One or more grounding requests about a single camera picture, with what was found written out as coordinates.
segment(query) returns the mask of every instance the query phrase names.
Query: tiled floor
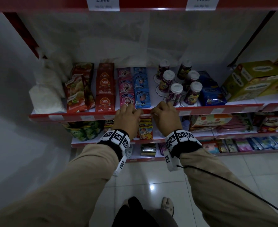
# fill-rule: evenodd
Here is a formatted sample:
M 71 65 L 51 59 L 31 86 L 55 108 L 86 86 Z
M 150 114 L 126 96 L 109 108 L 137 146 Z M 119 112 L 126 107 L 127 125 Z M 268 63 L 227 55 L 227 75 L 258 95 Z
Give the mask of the tiled floor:
M 278 207 L 278 153 L 219 158 L 256 194 Z M 169 172 L 164 161 L 126 164 L 119 177 L 106 184 L 89 226 L 111 226 L 123 201 L 132 196 L 147 210 L 160 208 L 162 198 L 170 197 L 179 227 L 208 226 L 183 171 Z

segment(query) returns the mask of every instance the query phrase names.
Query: beige sleeve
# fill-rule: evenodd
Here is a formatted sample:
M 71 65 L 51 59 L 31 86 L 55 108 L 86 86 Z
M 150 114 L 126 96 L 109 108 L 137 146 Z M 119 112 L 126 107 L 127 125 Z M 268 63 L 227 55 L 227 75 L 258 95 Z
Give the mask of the beige sleeve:
M 106 145 L 89 144 L 56 178 L 0 211 L 0 226 L 88 224 L 105 183 L 118 165 Z
M 203 148 L 182 153 L 183 166 L 195 166 L 244 185 L 228 168 Z M 213 226 L 278 226 L 278 214 L 265 202 L 220 178 L 196 169 L 184 169 L 194 202 L 205 221 Z

